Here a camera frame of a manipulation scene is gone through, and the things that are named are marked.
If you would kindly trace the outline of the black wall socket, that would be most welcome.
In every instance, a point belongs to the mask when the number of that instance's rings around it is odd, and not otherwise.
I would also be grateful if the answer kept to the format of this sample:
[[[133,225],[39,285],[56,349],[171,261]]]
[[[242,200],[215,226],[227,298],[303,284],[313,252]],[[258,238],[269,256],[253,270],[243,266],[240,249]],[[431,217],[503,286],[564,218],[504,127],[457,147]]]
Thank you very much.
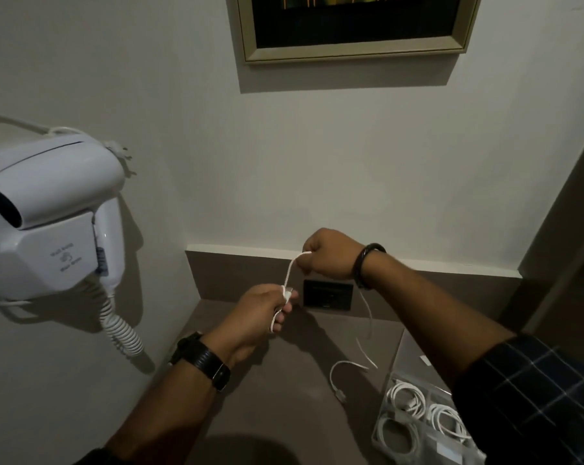
[[[303,306],[336,312],[351,311],[353,285],[350,283],[304,280]]]

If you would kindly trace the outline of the white hair dryer holder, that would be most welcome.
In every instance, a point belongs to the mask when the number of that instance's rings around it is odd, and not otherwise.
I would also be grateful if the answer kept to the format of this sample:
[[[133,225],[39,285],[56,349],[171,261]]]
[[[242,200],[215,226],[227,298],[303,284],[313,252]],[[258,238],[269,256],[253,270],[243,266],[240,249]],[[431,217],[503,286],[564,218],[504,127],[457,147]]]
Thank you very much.
[[[18,230],[0,225],[0,301],[27,301],[75,287],[98,267],[94,214]]]

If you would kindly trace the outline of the person's left hand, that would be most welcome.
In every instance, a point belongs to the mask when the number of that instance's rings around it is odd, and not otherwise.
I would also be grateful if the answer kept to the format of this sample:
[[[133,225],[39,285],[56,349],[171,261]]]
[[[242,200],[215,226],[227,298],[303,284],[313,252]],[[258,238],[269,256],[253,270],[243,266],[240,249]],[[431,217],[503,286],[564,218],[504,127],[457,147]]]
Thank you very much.
[[[294,289],[287,296],[277,284],[253,286],[201,341],[232,369],[248,359],[271,335],[281,331],[298,296]]]

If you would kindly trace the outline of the dark plaid shirt sleeve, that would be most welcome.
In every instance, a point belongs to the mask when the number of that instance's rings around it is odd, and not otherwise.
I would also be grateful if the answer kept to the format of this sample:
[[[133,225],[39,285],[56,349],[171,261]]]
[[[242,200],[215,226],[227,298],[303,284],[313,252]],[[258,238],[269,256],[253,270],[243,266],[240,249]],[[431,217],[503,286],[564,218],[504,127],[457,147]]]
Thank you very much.
[[[485,465],[584,465],[584,363],[534,336],[498,344],[452,397]]]

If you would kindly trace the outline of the person's left forearm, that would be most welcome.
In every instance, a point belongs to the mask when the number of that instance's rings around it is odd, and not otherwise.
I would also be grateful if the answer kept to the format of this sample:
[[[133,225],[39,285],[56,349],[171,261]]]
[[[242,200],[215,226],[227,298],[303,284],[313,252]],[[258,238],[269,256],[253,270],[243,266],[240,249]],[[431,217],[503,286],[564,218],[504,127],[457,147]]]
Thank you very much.
[[[201,371],[180,360],[105,444],[105,465],[185,465],[217,394]]]

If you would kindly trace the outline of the white wall hair dryer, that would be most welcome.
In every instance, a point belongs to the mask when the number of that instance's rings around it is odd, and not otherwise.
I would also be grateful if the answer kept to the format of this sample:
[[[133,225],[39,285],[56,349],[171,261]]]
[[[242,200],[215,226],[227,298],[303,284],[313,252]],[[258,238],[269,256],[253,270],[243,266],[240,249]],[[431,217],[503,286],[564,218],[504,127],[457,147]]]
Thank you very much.
[[[124,184],[111,146],[86,134],[6,146],[0,148],[0,225],[21,231],[92,212],[98,267],[90,275],[112,296],[125,272],[118,202]]]

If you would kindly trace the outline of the clear plastic box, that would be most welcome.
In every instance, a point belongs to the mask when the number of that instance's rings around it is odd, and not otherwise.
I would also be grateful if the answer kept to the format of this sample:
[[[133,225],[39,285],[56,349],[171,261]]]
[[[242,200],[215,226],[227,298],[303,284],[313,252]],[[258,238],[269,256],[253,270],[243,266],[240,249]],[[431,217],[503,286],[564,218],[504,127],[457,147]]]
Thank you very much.
[[[412,335],[402,335],[387,378],[373,446],[394,465],[485,465],[441,380]]]

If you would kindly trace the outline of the person's right forearm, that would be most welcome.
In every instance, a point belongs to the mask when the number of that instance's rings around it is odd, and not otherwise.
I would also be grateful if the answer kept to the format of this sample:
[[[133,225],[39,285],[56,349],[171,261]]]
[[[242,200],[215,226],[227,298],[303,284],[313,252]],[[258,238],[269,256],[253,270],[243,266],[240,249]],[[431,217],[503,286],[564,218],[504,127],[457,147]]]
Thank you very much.
[[[387,253],[358,257],[353,274],[394,309],[451,391],[474,362],[516,336]]]

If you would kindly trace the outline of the framed dark picture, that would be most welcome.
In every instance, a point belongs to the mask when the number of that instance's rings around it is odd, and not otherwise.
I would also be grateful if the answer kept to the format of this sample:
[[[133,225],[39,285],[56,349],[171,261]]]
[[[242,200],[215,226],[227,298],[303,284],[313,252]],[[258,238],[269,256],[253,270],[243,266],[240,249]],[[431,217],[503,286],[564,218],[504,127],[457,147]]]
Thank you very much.
[[[246,64],[467,51],[481,0],[234,0]]]

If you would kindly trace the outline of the person's right hand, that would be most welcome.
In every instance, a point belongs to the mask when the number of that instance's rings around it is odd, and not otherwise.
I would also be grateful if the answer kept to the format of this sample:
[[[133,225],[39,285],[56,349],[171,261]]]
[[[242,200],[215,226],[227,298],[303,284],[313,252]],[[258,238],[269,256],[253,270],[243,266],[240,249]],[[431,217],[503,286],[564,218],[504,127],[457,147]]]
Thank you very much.
[[[328,228],[321,228],[310,237],[319,237],[321,243],[312,261],[312,273],[333,280],[352,280],[355,262],[365,246],[342,232]]]

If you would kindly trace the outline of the black wristwatch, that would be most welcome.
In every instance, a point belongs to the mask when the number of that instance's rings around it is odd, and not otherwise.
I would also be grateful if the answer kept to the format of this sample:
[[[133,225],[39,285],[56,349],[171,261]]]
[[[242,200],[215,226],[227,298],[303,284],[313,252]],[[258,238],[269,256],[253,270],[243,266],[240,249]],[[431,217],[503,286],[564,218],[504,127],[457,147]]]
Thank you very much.
[[[184,360],[201,371],[211,381],[215,390],[221,392],[230,380],[231,370],[214,351],[203,344],[202,336],[202,333],[194,332],[181,338],[176,344],[169,365],[173,366]]]

